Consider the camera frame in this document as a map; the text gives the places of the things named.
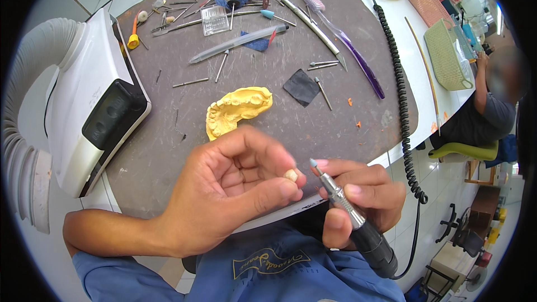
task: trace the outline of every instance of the black sandpaper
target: black sandpaper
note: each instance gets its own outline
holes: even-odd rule
[[[319,93],[317,83],[305,74],[304,70],[297,70],[291,78],[284,83],[285,91],[296,99],[303,107],[308,106]]]

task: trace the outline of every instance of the yellow dental cast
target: yellow dental cast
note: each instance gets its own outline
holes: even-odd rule
[[[210,141],[233,131],[241,119],[252,119],[272,106],[272,93],[265,87],[240,88],[207,108],[206,129]]]

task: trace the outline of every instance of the dental micromotor handpiece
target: dental micromotor handpiece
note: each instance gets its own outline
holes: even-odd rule
[[[334,179],[323,173],[317,166],[317,162],[309,159],[309,163],[319,173],[319,179],[323,183],[328,199],[333,206],[345,210],[351,218],[352,232],[350,239],[353,241],[358,252],[366,259],[371,269],[381,278],[392,278],[397,271],[397,258],[394,250],[388,245],[384,235],[377,227],[364,218],[364,215],[355,209],[347,200],[342,187],[339,187]]]

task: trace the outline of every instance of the white dust extractor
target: white dust extractor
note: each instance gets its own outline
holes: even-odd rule
[[[100,9],[88,23],[48,20],[20,42],[6,84],[2,115],[3,173],[21,219],[49,233],[51,174],[72,197],[89,194],[127,137],[151,111],[117,20]],[[59,67],[47,91],[49,152],[27,144],[17,128],[20,106],[36,78]]]

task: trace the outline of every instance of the white tiled floor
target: white tiled floor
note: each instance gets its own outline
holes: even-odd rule
[[[425,150],[412,151],[416,180],[429,199],[427,204],[420,206],[420,229],[413,264],[405,277],[396,281],[403,292],[425,275],[425,265],[429,265],[440,248],[453,236],[455,229],[452,229],[452,233],[440,243],[435,243],[435,240],[440,238],[445,231],[445,225],[440,225],[440,220],[448,220],[451,216],[449,205],[455,203],[455,211],[459,217],[464,209],[472,204],[477,193],[477,185],[464,182],[466,163],[439,164],[438,160],[428,158],[427,153],[430,150],[432,150],[431,143],[427,139]],[[400,274],[406,268],[410,258],[417,199],[414,198],[406,181],[403,159],[393,162],[387,170],[394,181],[405,183],[407,191],[399,223],[385,233],[386,240],[397,256],[399,262],[397,274]],[[176,290],[182,293],[190,292],[195,277],[194,274],[185,271]]]

